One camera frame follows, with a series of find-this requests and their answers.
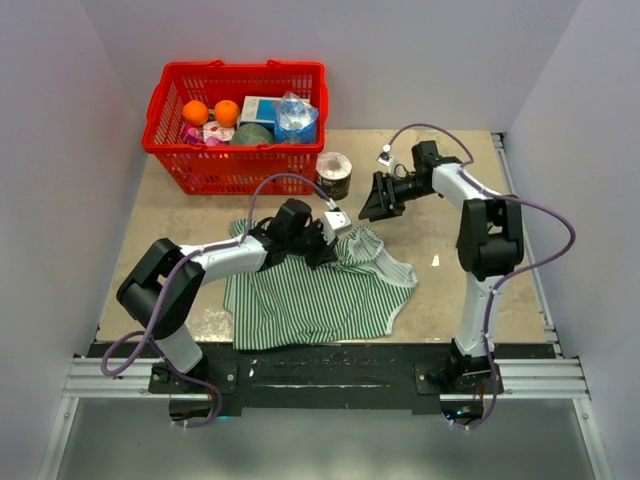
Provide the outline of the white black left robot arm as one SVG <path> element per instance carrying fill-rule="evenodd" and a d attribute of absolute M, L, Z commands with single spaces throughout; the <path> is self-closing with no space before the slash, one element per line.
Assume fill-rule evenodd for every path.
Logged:
<path fill-rule="evenodd" d="M 320 217 L 307 203 L 289 199 L 273 217 L 246 223 L 246 231 L 223 242 L 179 246 L 155 241 L 117 290 L 116 299 L 144 327 L 141 342 L 159 349 L 173 366 L 171 378 L 185 392 L 206 383 L 208 362 L 186 326 L 194 300 L 204 285 L 237 274 L 275 267 L 288 256 L 315 269 L 337 260 L 339 233 L 351 226 L 333 201 Z"/>

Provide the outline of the green white striped garment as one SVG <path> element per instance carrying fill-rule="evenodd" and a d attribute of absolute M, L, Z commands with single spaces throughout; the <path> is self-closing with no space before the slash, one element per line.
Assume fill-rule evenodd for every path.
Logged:
<path fill-rule="evenodd" d="M 316 269 L 291 255 L 266 271 L 229 277 L 224 308 L 233 316 L 234 347 L 266 350 L 390 335 L 418 284 L 414 267 L 396 260 L 366 226 L 340 238 L 335 253 L 335 262 Z"/>

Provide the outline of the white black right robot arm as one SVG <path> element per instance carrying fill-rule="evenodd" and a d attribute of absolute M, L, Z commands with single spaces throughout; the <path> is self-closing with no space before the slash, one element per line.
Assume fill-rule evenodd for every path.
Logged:
<path fill-rule="evenodd" d="M 403 215 L 406 203 L 435 194 L 460 212 L 455 248 L 466 273 L 461 326 L 444 363 L 425 374 L 427 391 L 466 393 L 499 380 L 494 361 L 496 309 L 503 284 L 524 258 L 521 207 L 477 183 L 454 156 L 442 156 L 434 141 L 411 149 L 414 169 L 400 176 L 392 147 L 378 162 L 386 172 L 373 174 L 361 220 L 381 221 Z"/>

